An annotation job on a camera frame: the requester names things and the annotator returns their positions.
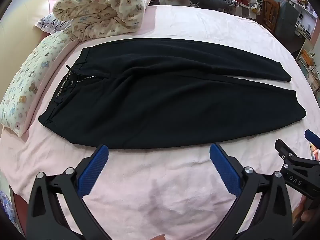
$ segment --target human hand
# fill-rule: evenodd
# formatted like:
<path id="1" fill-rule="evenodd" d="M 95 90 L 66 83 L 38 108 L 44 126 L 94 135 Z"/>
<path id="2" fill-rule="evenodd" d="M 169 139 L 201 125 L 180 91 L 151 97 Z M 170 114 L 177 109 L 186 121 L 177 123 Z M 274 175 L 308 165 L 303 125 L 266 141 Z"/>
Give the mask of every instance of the human hand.
<path id="1" fill-rule="evenodd" d="M 160 236 L 156 236 L 156 237 L 152 238 L 151 240 L 165 240 L 164 236 L 165 236 L 164 234 L 160 235 Z"/>
<path id="2" fill-rule="evenodd" d="M 301 218 L 302 221 L 304 222 L 308 222 L 311 220 L 311 218 L 314 216 L 315 214 L 315 210 L 307 210 L 305 212 L 303 212 L 304 210 L 304 204 L 307 200 L 307 197 L 302 196 L 301 201 L 299 206 L 293 211 L 292 213 L 292 217 L 293 217 L 293 223 L 295 223 L 295 221 L 297 220 L 298 217 Z"/>

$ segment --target wooden chair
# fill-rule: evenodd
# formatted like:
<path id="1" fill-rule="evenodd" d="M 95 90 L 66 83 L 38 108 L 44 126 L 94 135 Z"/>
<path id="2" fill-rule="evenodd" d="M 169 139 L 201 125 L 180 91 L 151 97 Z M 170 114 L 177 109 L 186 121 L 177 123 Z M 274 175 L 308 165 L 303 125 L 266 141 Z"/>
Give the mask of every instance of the wooden chair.
<path id="1" fill-rule="evenodd" d="M 262 2 L 262 26 L 271 34 L 274 33 L 280 10 L 280 2 L 275 0 L 263 0 Z"/>

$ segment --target black sweatpants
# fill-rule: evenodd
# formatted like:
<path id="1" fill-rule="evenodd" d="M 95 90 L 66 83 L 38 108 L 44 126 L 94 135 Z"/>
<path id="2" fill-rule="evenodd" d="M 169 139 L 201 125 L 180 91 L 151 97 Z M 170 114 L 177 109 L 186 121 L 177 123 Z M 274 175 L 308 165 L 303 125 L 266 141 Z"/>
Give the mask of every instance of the black sweatpants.
<path id="1" fill-rule="evenodd" d="M 214 143 L 301 120 L 279 62 L 198 41 L 130 39 L 82 50 L 39 121 L 71 143 L 114 149 Z"/>

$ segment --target pink bed sheet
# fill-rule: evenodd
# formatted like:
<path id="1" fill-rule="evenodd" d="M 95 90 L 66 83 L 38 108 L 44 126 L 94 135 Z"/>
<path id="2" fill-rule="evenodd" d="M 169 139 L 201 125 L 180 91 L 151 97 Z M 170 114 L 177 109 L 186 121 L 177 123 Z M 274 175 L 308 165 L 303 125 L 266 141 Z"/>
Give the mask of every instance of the pink bed sheet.
<path id="1" fill-rule="evenodd" d="M 137 33 L 94 39 L 79 44 L 52 76 L 37 106 L 29 130 L 18 138 L 4 129 L 0 138 L 0 168 L 15 193 L 27 202 L 36 174 L 60 174 L 91 155 L 92 147 L 73 145 L 38 122 L 60 80 L 81 49 L 129 38 L 176 38 L 232 46 L 280 61 L 291 82 L 257 80 L 297 92 L 307 116 L 300 122 L 266 134 L 222 143 L 243 166 L 272 174 L 283 164 L 274 143 L 281 138 L 300 157 L 311 153 L 304 131 L 320 134 L 320 109 L 312 90 L 291 54 L 262 26 L 248 19 L 191 7 L 151 6 Z M 209 145 L 110 150 L 109 161 L 84 201 L 113 239 L 151 239 L 165 234 L 169 240 L 206 239 L 234 201 L 209 159 Z M 289 188 L 292 208 L 301 194 Z M 241 229 L 248 227 L 260 196 L 257 195 Z M 78 232 L 60 197 L 71 228 Z"/>

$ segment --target folded comforter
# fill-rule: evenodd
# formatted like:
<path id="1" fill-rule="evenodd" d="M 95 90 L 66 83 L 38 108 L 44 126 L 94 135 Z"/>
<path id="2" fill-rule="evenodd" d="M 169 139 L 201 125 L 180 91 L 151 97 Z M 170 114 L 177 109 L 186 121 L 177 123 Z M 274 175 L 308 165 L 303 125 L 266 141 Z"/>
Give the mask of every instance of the folded comforter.
<path id="1" fill-rule="evenodd" d="M 59 0 L 54 16 L 71 22 L 79 41 L 132 33 L 140 28 L 150 0 Z"/>

